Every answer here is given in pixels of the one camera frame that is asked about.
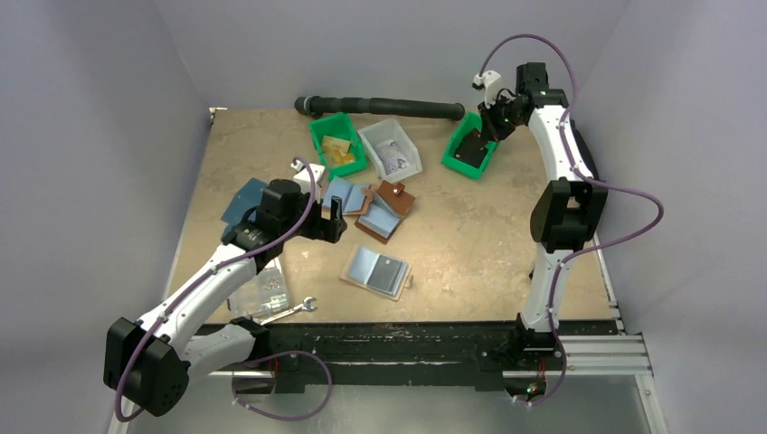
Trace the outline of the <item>cream card holder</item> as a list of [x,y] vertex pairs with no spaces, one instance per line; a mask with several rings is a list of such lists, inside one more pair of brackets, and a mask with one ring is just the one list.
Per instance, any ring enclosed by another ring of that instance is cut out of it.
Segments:
[[392,301],[413,283],[409,262],[361,245],[353,247],[339,278]]

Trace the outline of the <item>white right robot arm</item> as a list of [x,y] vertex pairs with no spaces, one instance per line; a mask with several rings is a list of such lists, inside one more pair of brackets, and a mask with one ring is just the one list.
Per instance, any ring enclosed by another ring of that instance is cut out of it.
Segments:
[[577,146],[568,99],[563,90],[550,87],[543,63],[519,66],[513,91],[491,70],[477,74],[472,85],[483,93],[478,106],[481,135],[500,142],[525,126],[543,158],[547,184],[530,217],[536,260],[531,292],[519,321],[526,332],[549,334],[559,325],[570,263],[592,241],[607,191],[588,183],[592,170]]

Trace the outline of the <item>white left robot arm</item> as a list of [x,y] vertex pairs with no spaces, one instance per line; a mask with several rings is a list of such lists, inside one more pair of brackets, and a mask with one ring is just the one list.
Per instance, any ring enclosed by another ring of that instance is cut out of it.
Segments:
[[208,261],[169,298],[136,320],[117,319],[109,328],[103,382],[114,390],[115,415],[127,422],[122,401],[159,417],[182,398],[193,379],[241,363],[257,370],[275,358],[270,332],[244,316],[209,335],[197,332],[238,288],[260,274],[296,237],[336,243],[347,225],[343,200],[317,200],[287,179],[271,181],[222,237]]

